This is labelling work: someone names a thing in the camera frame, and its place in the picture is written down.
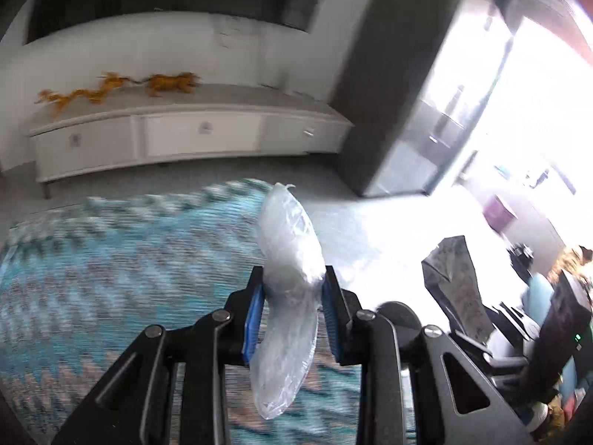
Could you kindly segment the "grey foil wrapper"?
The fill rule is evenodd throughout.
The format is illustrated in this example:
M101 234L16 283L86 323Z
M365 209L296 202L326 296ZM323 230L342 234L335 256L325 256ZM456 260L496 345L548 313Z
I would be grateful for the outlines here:
M424 286L447 316L449 327L486 343L494 325L481 301L466 237L444 238L421 261L421 267Z

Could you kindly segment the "clear plastic bag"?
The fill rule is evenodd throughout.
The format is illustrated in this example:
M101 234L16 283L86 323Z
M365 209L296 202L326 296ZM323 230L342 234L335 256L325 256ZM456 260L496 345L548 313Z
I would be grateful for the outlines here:
M309 374L326 277L315 228L290 186L277 183L265 198L258 245L268 313L264 338L250 361L250 383L257 413L272 420L295 401Z

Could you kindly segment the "teal zigzag table cloth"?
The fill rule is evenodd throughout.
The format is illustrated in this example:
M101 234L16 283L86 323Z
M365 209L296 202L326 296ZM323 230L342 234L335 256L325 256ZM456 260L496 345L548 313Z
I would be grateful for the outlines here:
M146 326L190 326L260 264L271 185L88 198L13 225L1 245L1 390L47 444Z

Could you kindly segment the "white tv cabinet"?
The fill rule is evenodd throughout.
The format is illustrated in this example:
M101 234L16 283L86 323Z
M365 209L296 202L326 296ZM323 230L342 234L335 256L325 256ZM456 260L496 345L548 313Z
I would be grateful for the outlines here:
M336 154L351 123L324 102L277 89L202 85L151 98L120 89L100 105L40 109L24 124L36 180L184 160Z

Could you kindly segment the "orange tiger figurine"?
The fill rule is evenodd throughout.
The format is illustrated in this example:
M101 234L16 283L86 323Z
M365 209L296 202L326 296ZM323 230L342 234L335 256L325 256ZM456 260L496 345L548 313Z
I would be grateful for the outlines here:
M151 96L160 96L163 92L191 93L199 85L199 78L192 72L179 75L151 75L142 81Z

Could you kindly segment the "grey refrigerator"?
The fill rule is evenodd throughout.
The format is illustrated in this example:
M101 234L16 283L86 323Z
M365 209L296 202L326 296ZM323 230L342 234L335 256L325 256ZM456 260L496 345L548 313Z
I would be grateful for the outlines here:
M370 0L331 105L361 197L430 195L476 128L511 46L497 0Z

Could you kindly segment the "orange dragon figurine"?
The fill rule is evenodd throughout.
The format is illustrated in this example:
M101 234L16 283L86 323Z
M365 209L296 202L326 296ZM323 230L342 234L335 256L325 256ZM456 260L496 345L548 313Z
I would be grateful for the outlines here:
M91 103L102 103L106 96L115 89L123 88L125 85L139 85L140 82L128 76L119 75L117 72L105 72L100 77L100 84L97 89L75 89L70 93L53 92L50 89L43 89L38 92L35 103L49 103L53 107L53 116L57 118L66 107L78 98L85 98Z

